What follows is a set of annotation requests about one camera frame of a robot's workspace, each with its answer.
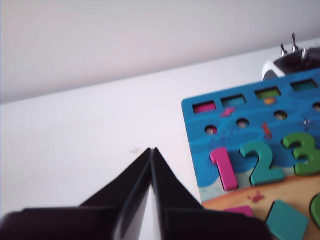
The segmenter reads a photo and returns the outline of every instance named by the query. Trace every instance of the painted crab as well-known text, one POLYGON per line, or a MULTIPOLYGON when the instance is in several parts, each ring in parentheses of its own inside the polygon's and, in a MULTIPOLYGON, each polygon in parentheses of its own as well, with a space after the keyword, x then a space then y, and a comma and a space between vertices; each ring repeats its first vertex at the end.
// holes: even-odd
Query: painted crab
POLYGON ((252 200, 253 203, 257 204, 260 202, 262 199, 264 199, 265 196, 261 195, 261 192, 256 191, 256 195, 254 197, 248 196, 248 199, 252 200))

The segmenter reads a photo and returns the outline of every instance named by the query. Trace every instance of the rectangular slot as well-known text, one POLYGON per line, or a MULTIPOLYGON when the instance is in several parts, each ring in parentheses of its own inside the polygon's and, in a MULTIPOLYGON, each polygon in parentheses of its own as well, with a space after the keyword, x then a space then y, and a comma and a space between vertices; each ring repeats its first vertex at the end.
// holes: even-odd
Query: rectangular slot
POLYGON ((200 104, 195 104, 192 107, 193 112, 195 114, 205 113, 217 109, 214 101, 207 101, 200 104))
POLYGON ((316 82, 312 78, 304 80, 304 81, 293 82, 293 83, 290 83, 290 85, 295 92, 309 90, 309 89, 315 89, 318 87, 318 85, 316 84, 316 82))
POLYGON ((269 99, 281 95, 281 92, 277 87, 262 89, 259 91, 255 91, 254 93, 258 99, 269 99))
POLYGON ((241 94, 241 95, 222 98, 221 102, 222 102, 222 105, 224 107, 233 107, 233 106, 236 106, 236 105, 245 104, 246 103, 246 99, 241 94))

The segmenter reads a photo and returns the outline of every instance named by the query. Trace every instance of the pink puzzle piece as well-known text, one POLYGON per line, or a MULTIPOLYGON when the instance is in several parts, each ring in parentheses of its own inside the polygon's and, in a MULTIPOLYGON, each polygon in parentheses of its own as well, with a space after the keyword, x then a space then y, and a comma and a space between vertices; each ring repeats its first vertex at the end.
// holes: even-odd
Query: pink puzzle piece
POLYGON ((210 152, 211 162, 217 165, 221 182, 225 191, 236 190, 238 181, 232 167, 228 151, 225 147, 219 147, 210 152))
POLYGON ((227 208, 223 211, 228 212, 228 213, 234 213, 234 214, 244 214, 248 218, 254 217, 254 212, 252 211, 251 207, 249 207, 249 206, 239 206, 239 207, 227 208))
POLYGON ((205 113, 205 112, 209 112, 209 111, 216 110, 216 109, 217 109, 216 105, 213 101, 193 106, 193 111, 195 114, 205 113))

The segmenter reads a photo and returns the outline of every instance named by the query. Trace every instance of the white surface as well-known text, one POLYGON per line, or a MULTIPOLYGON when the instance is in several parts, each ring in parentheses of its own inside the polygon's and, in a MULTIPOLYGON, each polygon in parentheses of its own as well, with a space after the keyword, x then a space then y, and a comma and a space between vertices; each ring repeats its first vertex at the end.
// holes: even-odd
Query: white surface
POLYGON ((280 51, 292 32, 298 45, 320 37, 319 9, 318 0, 2 0, 1 102, 280 51))
MULTIPOLYGON (((320 38, 302 43, 309 47, 320 38)), ((158 147, 198 200, 181 102, 261 81, 278 48, 1 105, 1 216, 77 206, 158 147)), ((140 239, 155 238, 151 197, 140 239)))

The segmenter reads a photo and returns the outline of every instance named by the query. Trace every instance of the puzzle piece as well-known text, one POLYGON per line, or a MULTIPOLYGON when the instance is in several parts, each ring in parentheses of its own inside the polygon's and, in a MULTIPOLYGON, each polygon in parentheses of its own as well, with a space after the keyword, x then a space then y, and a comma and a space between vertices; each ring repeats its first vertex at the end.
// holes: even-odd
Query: puzzle piece
POLYGON ((279 240, 302 240, 308 222, 309 220, 305 215, 287 203, 277 200, 271 207, 266 225, 279 240))
POLYGON ((249 206, 239 206, 239 207, 227 208, 224 210, 224 212, 234 213, 234 214, 243 214, 248 218, 254 217, 254 212, 252 211, 251 207, 249 207, 249 206))
POLYGON ((311 201, 310 215, 312 216, 315 225, 320 229, 320 193, 311 201))

